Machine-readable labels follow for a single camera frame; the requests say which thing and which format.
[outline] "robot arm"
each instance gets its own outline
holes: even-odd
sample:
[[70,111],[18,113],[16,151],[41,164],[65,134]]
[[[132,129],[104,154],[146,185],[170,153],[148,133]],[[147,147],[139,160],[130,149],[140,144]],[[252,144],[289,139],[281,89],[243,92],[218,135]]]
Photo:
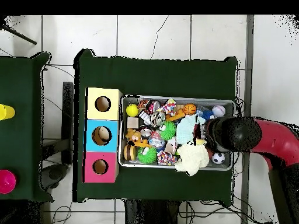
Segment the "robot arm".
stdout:
[[291,128],[254,117],[221,117],[207,123],[206,133],[212,151],[261,154],[279,223],[299,224],[299,138]]

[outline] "green table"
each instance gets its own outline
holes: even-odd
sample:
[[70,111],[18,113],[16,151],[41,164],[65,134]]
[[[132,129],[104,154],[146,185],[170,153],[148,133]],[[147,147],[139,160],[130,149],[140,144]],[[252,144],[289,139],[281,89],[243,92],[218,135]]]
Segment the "green table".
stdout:
[[113,184],[82,183],[85,88],[119,89],[123,94],[235,100],[237,60],[174,61],[97,58],[81,50],[75,58],[73,199],[231,200],[230,171],[198,171],[189,177],[172,169],[120,167]]
[[32,58],[0,57],[0,103],[14,118],[0,121],[0,169],[16,174],[17,185],[0,200],[51,201],[39,183],[41,161],[41,70],[49,53]]

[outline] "pink box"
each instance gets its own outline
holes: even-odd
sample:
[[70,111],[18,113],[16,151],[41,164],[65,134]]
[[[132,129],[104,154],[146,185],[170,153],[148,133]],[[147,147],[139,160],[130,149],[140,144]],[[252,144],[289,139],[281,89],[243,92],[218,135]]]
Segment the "pink box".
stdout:
[[[119,173],[119,165],[116,159],[116,152],[86,152],[84,169],[84,183],[114,183]],[[97,174],[93,170],[93,163],[97,160],[104,160],[108,164],[106,173]]]

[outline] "metal tray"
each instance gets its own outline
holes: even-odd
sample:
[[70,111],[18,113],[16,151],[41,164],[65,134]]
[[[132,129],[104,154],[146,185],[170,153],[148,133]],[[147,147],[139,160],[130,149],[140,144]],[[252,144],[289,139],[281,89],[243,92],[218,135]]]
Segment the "metal tray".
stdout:
[[[208,109],[212,109],[216,105],[222,105],[225,108],[225,116],[234,116],[235,115],[235,103],[231,100],[212,100],[212,99],[194,99],[194,98],[175,98],[175,97],[161,97],[161,96],[138,96],[138,95],[123,95],[120,99],[120,135],[119,135],[119,151],[118,151],[118,162],[121,166],[125,167],[152,167],[159,169],[174,169],[173,166],[162,166],[157,162],[151,164],[143,164],[138,159],[134,161],[128,161],[124,159],[123,150],[127,145],[127,138],[124,137],[127,130],[127,113],[126,108],[129,104],[135,103],[138,104],[138,99],[142,98],[144,100],[157,100],[161,104],[164,104],[168,99],[172,98],[176,102],[176,104],[187,104],[193,103],[197,107],[203,106]],[[139,118],[139,125],[143,125],[144,122],[141,118]],[[200,170],[215,170],[215,171],[227,171],[232,168],[234,163],[232,158],[232,153],[226,153],[225,161],[223,164],[215,164],[212,161],[209,162],[207,167],[200,168]]]

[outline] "circular hole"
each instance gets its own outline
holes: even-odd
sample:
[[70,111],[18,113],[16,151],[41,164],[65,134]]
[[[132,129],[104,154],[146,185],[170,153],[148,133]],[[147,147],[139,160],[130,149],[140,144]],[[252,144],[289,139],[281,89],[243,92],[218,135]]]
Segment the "circular hole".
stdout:
[[105,126],[96,127],[92,132],[92,140],[97,145],[107,145],[111,138],[111,131]]
[[104,174],[108,171],[108,163],[105,160],[96,160],[93,165],[92,169],[97,174]]
[[95,107],[97,111],[108,111],[111,107],[111,101],[106,96],[100,96],[96,99]]

